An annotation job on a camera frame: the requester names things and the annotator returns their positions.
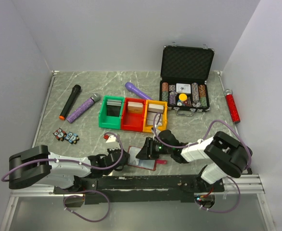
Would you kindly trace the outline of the red leather card holder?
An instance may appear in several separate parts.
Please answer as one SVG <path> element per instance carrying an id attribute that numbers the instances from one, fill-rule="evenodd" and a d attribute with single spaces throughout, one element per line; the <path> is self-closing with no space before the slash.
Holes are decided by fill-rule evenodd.
<path id="1" fill-rule="evenodd" d="M 141 150 L 140 147 L 129 146 L 128 148 L 128 153 L 130 155 L 129 160 L 128 160 L 129 166 L 155 171 L 157 165 L 166 165 L 167 164 L 167 160 L 138 159 L 136 155 L 138 154 L 140 150 Z"/>

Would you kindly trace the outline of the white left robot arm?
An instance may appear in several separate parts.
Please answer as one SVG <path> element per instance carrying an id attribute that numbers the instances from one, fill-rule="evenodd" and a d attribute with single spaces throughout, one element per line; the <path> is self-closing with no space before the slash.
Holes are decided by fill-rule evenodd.
<path id="1" fill-rule="evenodd" d="M 9 158 L 9 188 L 24 189 L 38 183 L 77 193 L 83 179 L 108 176 L 128 164 L 130 155 L 125 150 L 107 151 L 108 154 L 75 158 L 55 154 L 46 145 L 40 145 L 14 154 Z"/>

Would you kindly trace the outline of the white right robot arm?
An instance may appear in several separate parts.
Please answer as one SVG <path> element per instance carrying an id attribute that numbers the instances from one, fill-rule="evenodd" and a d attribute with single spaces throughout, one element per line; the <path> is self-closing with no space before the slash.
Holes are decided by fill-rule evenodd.
<path id="1" fill-rule="evenodd" d="M 192 145 L 179 142 L 170 130 L 164 130 L 158 133 L 157 138 L 147 137 L 136 158 L 156 160 L 161 154 L 169 154 L 179 164 L 210 159 L 212 163 L 202 168 L 197 179 L 198 188 L 207 192 L 221 178 L 239 178 L 252 156 L 252 150 L 245 149 L 242 143 L 223 131 Z"/>

